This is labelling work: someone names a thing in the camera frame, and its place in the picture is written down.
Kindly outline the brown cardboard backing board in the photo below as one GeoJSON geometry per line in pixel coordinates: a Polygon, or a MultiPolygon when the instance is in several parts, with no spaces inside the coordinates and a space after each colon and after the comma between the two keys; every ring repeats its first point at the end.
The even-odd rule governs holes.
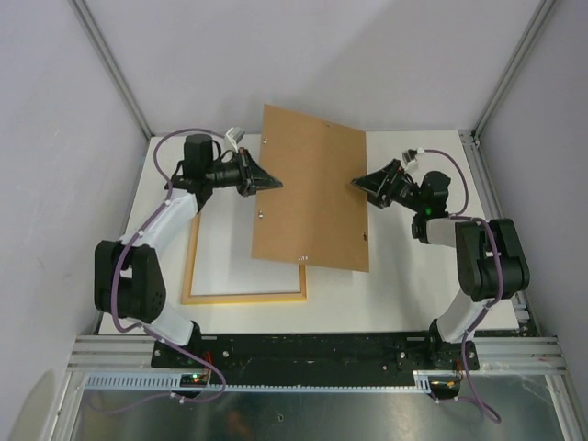
{"type": "Polygon", "coordinates": [[[367,134],[266,105],[258,163],[279,189],[255,198],[255,259],[367,272],[367,134]]]}

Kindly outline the printed photo with balloons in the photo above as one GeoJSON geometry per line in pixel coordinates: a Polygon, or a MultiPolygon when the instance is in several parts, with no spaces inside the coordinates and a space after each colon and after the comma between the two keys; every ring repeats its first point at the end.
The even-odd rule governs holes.
{"type": "Polygon", "coordinates": [[[253,218],[200,216],[192,293],[200,295],[291,292],[299,287],[298,266],[251,257],[253,218]]]}

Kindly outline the yellow wooden picture frame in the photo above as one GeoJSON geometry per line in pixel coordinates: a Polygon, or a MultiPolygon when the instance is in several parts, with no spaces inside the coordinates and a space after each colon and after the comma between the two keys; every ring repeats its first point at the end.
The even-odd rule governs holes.
{"type": "Polygon", "coordinates": [[[305,266],[298,266],[299,287],[291,292],[267,292],[267,293],[238,293],[238,294],[214,294],[200,295],[192,293],[192,282],[196,267],[198,248],[198,234],[200,215],[198,214],[190,222],[190,231],[187,242],[187,254],[184,265],[184,276],[181,288],[180,304],[188,305],[215,305],[215,304],[249,304],[249,303],[274,303],[274,302],[298,302],[308,298],[307,277],[305,266]]]}

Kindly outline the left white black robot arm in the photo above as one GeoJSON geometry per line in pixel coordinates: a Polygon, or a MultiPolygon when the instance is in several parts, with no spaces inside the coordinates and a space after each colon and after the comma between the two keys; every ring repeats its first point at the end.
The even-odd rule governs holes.
{"type": "Polygon", "coordinates": [[[172,358],[190,368],[203,356],[199,328],[167,301],[160,256],[214,190],[233,187],[246,198],[283,184],[241,146],[241,128],[230,128],[224,135],[204,129],[179,133],[185,141],[174,172],[169,175],[160,164],[154,166],[164,179],[163,201],[134,232],[96,246],[94,302],[119,332],[142,328],[172,345],[172,358]]]}

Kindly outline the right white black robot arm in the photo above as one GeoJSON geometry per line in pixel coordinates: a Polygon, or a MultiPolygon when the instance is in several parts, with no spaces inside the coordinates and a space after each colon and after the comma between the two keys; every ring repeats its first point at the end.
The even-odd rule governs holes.
{"type": "Polygon", "coordinates": [[[459,290],[433,320],[424,343],[401,350],[398,363],[414,368],[471,368],[477,354],[471,339],[496,304],[530,282],[530,271],[514,222],[452,215],[447,211],[451,179],[430,171],[416,183],[400,160],[352,180],[368,202],[384,209],[397,203],[413,212],[412,236],[420,243],[456,252],[459,290]]]}

